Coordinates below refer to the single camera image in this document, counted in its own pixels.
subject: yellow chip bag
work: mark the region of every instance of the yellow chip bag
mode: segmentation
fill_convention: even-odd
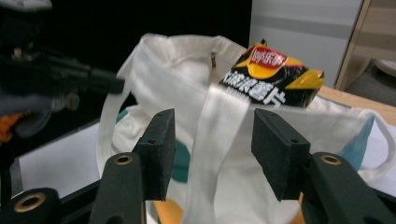
[[[307,68],[263,40],[241,55],[220,85],[253,104],[307,107],[323,83],[322,70]]]

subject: canvas bag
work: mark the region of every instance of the canvas bag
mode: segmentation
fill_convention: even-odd
[[[177,140],[191,154],[187,185],[171,181],[168,188],[168,196],[183,208],[182,222],[288,222],[298,210],[297,202],[276,200],[250,153],[257,106],[238,100],[217,85],[244,51],[222,36],[142,36],[118,73],[125,78],[123,94],[109,94],[104,104],[97,141],[100,174],[106,159],[131,151],[154,114],[174,108]],[[211,68],[212,53],[216,69]],[[115,125],[120,106],[130,93],[138,105],[129,107],[127,116]],[[380,166],[359,171],[360,175],[371,181],[395,162],[395,138],[374,111],[344,107],[319,97],[307,109],[261,107],[274,110],[307,138],[311,152],[341,154],[355,159],[351,163],[356,168],[375,120],[388,141],[389,155]]]

